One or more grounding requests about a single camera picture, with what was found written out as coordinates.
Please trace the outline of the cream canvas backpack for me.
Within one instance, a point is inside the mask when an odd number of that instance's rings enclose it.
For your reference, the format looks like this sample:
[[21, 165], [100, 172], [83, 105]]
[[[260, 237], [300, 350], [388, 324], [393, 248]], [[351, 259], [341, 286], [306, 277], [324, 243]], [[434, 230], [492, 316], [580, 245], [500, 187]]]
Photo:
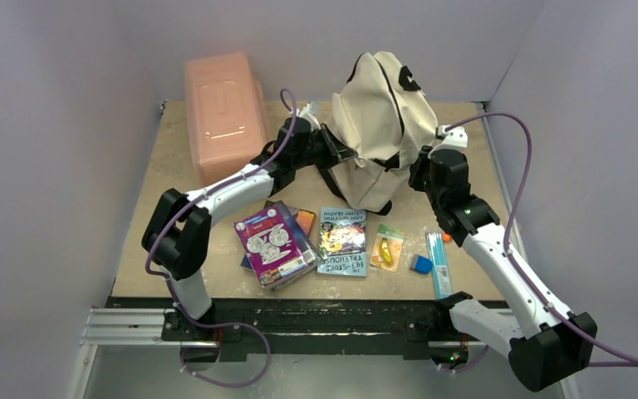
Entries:
[[391, 52], [363, 53], [331, 100], [328, 130], [356, 157], [320, 170], [353, 209], [387, 215], [439, 122], [411, 70]]

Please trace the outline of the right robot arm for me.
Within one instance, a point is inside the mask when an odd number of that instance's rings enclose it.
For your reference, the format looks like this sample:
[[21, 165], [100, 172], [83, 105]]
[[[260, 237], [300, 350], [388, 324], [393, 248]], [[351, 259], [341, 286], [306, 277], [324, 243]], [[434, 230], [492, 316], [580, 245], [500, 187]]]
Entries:
[[595, 336], [594, 319], [574, 313], [512, 246], [494, 210], [471, 193], [465, 154], [424, 146], [410, 167], [409, 185], [426, 193], [439, 227], [485, 271], [513, 313], [505, 317], [458, 292], [438, 302], [434, 330], [441, 337], [465, 333], [485, 343], [507, 358], [531, 392], [587, 368], [593, 346], [576, 330]]

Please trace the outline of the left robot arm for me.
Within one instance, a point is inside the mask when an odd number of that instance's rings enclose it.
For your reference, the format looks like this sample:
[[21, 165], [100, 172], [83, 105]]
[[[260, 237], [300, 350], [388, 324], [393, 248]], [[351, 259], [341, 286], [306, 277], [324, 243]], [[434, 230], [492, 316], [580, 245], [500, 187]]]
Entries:
[[[277, 139], [235, 174], [183, 194], [166, 190], [143, 233], [147, 273], [164, 278], [175, 307], [184, 315], [182, 329], [203, 340], [214, 329], [212, 299], [200, 273], [216, 223], [251, 203], [265, 200], [289, 186], [298, 170], [315, 166], [328, 170], [357, 156], [326, 126], [312, 128], [301, 117], [286, 120]], [[151, 268], [159, 265], [159, 270]]]

